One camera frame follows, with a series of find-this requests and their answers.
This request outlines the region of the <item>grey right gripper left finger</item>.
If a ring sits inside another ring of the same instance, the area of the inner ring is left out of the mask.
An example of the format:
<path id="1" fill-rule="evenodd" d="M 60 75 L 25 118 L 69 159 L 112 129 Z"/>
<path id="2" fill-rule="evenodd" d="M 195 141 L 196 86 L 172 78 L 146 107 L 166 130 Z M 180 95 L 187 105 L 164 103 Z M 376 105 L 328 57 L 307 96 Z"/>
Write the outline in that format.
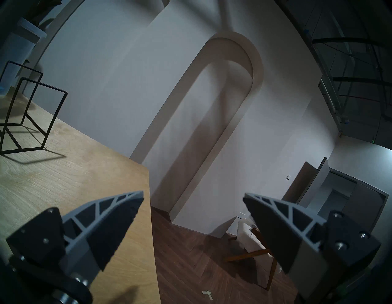
<path id="1" fill-rule="evenodd" d="M 144 201 L 134 191 L 87 202 L 65 215 L 49 207 L 6 238 L 14 256 L 91 283 L 104 271 Z"/>

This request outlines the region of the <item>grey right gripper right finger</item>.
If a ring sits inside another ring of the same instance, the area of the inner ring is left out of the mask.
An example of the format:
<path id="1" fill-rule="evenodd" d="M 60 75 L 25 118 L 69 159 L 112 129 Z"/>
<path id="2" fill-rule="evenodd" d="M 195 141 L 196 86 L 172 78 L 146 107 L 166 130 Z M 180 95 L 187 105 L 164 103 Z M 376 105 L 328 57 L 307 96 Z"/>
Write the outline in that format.
<path id="1" fill-rule="evenodd" d="M 327 219 L 299 204 L 245 193 L 243 202 L 273 257 L 295 284 L 296 300 L 340 300 L 344 283 L 367 268 L 381 243 L 348 215 Z"/>

